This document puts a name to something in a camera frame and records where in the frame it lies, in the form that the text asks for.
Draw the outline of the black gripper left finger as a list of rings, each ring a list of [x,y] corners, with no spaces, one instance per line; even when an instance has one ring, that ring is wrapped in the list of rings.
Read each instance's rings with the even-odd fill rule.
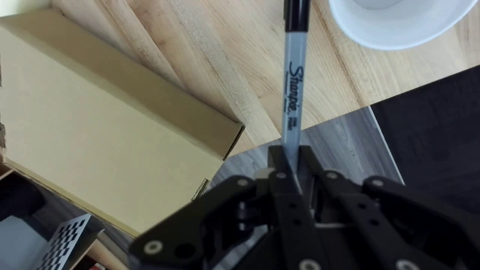
[[[266,175],[232,175],[143,231],[128,246],[130,270],[212,270],[259,226],[266,232],[233,270],[323,270],[326,252],[280,145],[268,148],[268,165]]]

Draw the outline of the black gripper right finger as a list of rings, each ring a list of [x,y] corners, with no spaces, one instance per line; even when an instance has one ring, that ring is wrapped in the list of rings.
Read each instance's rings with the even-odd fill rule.
[[[320,166],[310,147],[298,163],[313,177],[313,217],[343,223],[362,258],[382,270],[480,270],[480,217],[385,177],[361,184]]]

